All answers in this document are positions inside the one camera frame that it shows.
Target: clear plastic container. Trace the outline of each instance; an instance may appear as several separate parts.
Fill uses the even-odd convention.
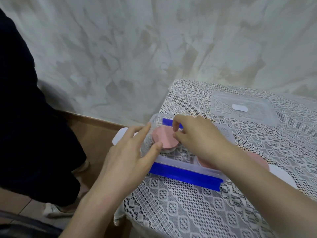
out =
[[[225,118],[275,126],[280,120],[274,108],[265,99],[213,92],[210,103],[211,113]]]
[[[173,120],[174,115],[168,114],[155,114],[152,116],[150,122],[152,124],[149,133],[147,134],[143,144],[141,145],[141,155],[145,156],[145,154],[149,151],[151,146],[153,145],[152,132],[155,128],[159,127],[163,123],[163,119]],[[214,123],[220,132],[232,143],[234,142],[234,136],[229,128],[227,128],[223,124]],[[173,166],[176,168],[196,172],[199,174],[212,176],[215,178],[222,179],[224,182],[227,180],[227,177],[219,170],[205,168],[197,164],[196,156],[190,153],[181,143],[177,145],[174,151],[170,153],[160,153],[160,155],[156,158],[156,163],[165,164],[169,166]]]

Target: sneaker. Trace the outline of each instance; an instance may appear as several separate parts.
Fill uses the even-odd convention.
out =
[[[77,169],[74,169],[72,171],[73,174],[76,174],[76,173],[80,173],[80,172],[83,172],[85,170],[87,170],[89,167],[89,162],[88,160],[85,160],[85,163],[83,163],[81,166],[79,166]]]
[[[73,216],[75,211],[73,212],[62,212],[59,210],[57,205],[53,205],[51,203],[45,203],[43,210],[43,216],[47,218],[59,218],[59,217],[70,217]]]

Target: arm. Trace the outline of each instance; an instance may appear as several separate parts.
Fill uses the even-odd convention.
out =
[[[140,147],[151,124],[131,127],[113,146],[93,187],[81,200],[60,238],[103,237],[121,201],[142,182],[158,156],[162,143],[154,144],[143,158]]]
[[[280,237],[315,237],[317,203],[257,164],[203,117],[175,116],[174,137],[220,169]]]

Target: floor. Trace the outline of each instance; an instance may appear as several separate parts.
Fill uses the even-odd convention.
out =
[[[90,162],[89,169],[80,174],[77,178],[88,187],[91,187],[101,170],[110,147],[112,146],[112,139],[120,127],[105,128],[101,125],[91,124],[76,119],[70,119],[69,126],[76,134]],[[27,196],[3,189],[0,189],[0,210],[28,216],[62,229],[66,227],[70,220],[70,218],[45,218],[42,216],[42,203],[31,200]],[[11,221],[0,218],[0,224],[9,222]],[[131,228],[132,225],[129,221],[123,222],[120,227],[110,224],[107,228],[105,237],[138,237],[135,235],[134,231],[131,232]]]

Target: left hand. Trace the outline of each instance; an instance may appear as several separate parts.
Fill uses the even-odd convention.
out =
[[[90,193],[102,195],[105,190],[111,190],[113,195],[124,199],[142,182],[159,155],[163,144],[152,145],[144,157],[140,157],[141,144],[151,128],[151,123],[145,127],[128,128],[121,140],[110,148],[102,170]]]

